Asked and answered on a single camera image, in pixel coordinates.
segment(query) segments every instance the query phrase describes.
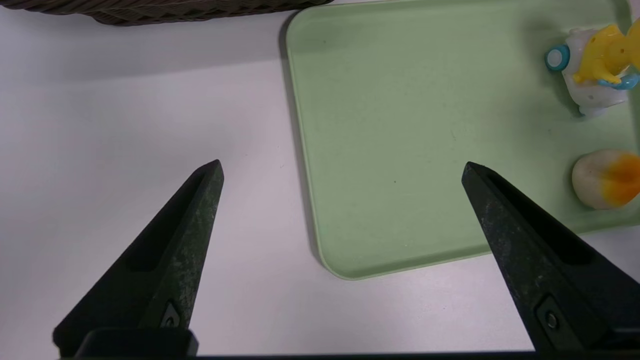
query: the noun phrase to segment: toy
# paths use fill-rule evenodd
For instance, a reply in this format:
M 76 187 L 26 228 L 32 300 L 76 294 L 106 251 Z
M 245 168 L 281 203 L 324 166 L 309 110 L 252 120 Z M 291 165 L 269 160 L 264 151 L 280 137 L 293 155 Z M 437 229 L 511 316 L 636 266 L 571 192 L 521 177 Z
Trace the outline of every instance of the toy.
M 562 72 L 583 115 L 599 116 L 606 108 L 625 102 L 627 90 L 640 79 L 637 74 L 620 77 L 631 64 L 640 69 L 640 20 L 634 21 L 626 36 L 617 25 L 572 29 L 565 44 L 547 51 L 545 64 L 551 71 Z
M 572 183 L 582 203 L 594 209 L 628 204 L 640 193 L 640 157 L 621 150 L 598 150 L 573 166 Z

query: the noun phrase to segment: orange toy part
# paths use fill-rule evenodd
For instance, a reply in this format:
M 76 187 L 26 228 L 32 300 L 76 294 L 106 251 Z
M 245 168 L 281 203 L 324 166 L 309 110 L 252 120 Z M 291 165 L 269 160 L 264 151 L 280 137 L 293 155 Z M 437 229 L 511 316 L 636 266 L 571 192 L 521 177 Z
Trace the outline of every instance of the orange toy part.
M 623 206 L 640 193 L 640 158 L 624 154 L 604 172 L 602 196 L 613 206 Z

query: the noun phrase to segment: green tray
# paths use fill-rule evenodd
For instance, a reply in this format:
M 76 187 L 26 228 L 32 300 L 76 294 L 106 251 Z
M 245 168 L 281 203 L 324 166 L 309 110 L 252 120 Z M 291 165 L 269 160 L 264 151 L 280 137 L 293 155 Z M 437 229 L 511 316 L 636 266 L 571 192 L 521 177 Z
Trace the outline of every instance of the green tray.
M 637 150 L 637 96 L 577 115 L 545 52 L 571 28 L 629 26 L 624 1 L 432 0 L 321 6 L 287 31 L 318 248 L 343 279 L 489 251 L 460 183 L 486 165 L 578 233 L 637 224 L 592 211 L 576 159 Z

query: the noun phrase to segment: blue toy wheel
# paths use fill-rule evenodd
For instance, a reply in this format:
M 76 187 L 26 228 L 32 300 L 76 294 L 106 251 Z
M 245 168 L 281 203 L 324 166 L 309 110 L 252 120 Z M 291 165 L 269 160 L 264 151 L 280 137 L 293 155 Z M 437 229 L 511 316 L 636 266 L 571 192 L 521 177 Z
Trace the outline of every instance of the blue toy wheel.
M 562 71 L 569 65 L 569 47 L 566 44 L 554 46 L 545 54 L 545 65 L 551 71 Z

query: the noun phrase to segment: white and orange toy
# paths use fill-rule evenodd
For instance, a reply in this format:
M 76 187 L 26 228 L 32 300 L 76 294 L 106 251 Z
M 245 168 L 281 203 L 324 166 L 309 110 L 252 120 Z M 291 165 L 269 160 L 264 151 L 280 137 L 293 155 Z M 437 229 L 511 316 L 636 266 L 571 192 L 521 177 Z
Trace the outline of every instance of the white and orange toy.
M 640 157 L 621 150 L 598 150 L 573 166 L 572 183 L 578 199 L 594 209 L 628 204 L 640 193 Z

